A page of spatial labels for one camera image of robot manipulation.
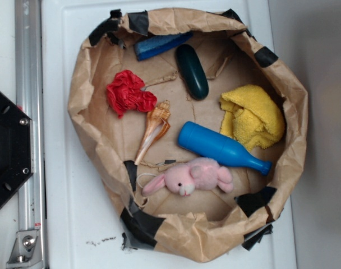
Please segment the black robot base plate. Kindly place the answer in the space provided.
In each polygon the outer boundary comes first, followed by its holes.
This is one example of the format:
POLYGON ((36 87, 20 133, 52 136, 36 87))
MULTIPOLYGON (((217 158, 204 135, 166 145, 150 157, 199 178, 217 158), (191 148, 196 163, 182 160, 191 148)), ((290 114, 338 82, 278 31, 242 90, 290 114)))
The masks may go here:
POLYGON ((0 92, 0 209, 33 174, 32 120, 0 92))

